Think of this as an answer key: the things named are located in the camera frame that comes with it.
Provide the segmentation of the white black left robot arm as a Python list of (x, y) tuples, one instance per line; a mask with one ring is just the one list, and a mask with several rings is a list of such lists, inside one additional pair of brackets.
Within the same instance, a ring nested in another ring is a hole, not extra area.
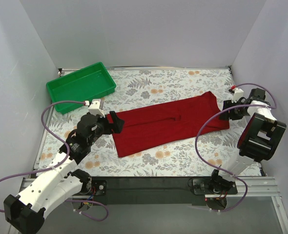
[(46, 217), (69, 197), (88, 194), (92, 177), (77, 169), (77, 165), (102, 135), (119, 134), (123, 125), (124, 120), (114, 111), (109, 117), (83, 115), (45, 171), (16, 196), (9, 195), (4, 200), (6, 221), (22, 234), (35, 234)]

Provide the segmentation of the red t shirt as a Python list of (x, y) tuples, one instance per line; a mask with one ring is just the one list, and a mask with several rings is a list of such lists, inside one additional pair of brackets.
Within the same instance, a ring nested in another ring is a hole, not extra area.
[(227, 120), (210, 118), (220, 111), (216, 96), (200, 96), (118, 112), (123, 130), (114, 134), (118, 157), (122, 158), (166, 143), (226, 130)]

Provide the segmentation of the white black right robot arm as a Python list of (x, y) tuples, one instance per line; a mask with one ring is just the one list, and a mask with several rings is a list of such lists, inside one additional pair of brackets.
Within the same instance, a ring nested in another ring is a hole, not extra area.
[(244, 97), (244, 91), (235, 86), (229, 92), (233, 97), (224, 101), (223, 109), (234, 109), (221, 114), (219, 118), (240, 120), (250, 117), (250, 120), (238, 140), (239, 152), (222, 166), (222, 170), (214, 169), (211, 174), (208, 188), (215, 194), (233, 189), (235, 177), (252, 164), (270, 160), (287, 127), (271, 113), (265, 90), (254, 88), (247, 98)]

